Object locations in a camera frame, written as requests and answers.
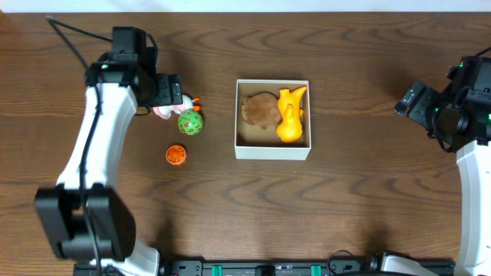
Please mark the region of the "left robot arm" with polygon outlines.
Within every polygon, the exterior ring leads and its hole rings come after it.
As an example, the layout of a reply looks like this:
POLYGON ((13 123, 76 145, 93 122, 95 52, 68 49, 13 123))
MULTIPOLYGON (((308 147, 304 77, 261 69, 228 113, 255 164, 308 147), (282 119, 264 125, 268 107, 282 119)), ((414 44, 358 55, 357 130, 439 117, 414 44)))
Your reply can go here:
POLYGON ((160 253, 136 237, 117 193, 127 129, 140 107, 181 100, 177 74, 158 74, 157 54, 105 54, 86 71, 85 111, 73 152, 55 187, 35 208, 54 255, 88 263, 96 275, 157 275, 160 253))

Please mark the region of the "yellow rubber squirrel toy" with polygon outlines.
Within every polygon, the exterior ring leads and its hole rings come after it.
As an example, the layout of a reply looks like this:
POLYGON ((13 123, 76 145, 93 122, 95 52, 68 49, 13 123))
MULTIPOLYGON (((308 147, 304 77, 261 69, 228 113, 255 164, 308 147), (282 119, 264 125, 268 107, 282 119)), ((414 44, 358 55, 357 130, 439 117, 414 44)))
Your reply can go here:
POLYGON ((279 91, 278 109, 282 122, 277 126, 276 134, 283 143, 293 143, 302 137, 301 102, 306 90, 307 87, 300 87, 292 92, 288 88, 279 91))

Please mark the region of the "white pink duck toy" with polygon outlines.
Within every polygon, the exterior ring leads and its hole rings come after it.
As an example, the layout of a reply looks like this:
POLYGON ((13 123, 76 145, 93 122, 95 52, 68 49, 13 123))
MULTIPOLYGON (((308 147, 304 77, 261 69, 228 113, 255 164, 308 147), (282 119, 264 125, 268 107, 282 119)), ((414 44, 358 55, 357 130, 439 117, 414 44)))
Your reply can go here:
POLYGON ((178 105, 168 105, 161 107, 154 107, 153 112, 162 119, 168 120, 171 118, 172 113, 180 115, 189 110, 200 111, 200 106, 197 105, 199 97, 189 97, 183 95, 183 102, 178 105))

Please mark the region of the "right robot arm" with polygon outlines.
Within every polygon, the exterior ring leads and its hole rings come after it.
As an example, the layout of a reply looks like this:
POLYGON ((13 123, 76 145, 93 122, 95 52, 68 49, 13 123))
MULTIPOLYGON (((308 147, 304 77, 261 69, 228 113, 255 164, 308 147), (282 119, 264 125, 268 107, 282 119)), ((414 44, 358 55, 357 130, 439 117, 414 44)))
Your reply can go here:
POLYGON ((490 274, 490 104, 472 100, 473 92, 472 86, 449 84, 440 93, 417 81, 394 107, 443 151, 456 154, 462 222, 455 275, 490 274))

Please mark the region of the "brown plush toy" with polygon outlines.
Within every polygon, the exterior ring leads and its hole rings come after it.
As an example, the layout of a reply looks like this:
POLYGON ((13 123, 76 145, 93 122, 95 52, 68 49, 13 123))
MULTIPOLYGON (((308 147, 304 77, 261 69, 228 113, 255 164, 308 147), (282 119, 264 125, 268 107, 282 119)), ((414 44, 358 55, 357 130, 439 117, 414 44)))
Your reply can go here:
POLYGON ((240 113, 242 120, 248 125, 259 126, 263 130, 271 125, 277 125, 282 119, 278 98, 269 92, 244 99, 240 106, 240 113))

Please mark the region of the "small orange lattice ball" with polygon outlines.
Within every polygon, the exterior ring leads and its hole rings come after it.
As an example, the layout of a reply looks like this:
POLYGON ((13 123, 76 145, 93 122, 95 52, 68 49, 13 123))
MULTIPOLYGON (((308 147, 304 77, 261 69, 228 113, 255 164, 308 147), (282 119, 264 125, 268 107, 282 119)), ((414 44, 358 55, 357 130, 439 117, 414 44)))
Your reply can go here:
POLYGON ((166 151, 166 161, 173 166, 181 166, 186 158, 186 149, 181 145, 172 145, 166 151))

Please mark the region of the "green ball with orange letters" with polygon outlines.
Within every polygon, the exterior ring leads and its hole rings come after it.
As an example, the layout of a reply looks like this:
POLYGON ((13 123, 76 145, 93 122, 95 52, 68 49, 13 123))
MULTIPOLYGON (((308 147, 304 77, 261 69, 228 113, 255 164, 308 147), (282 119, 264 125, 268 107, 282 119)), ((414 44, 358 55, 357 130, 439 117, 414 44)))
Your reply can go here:
POLYGON ((185 135, 196 135, 203 128, 203 118, 197 111, 185 111, 179 115, 178 127, 180 132, 185 135))

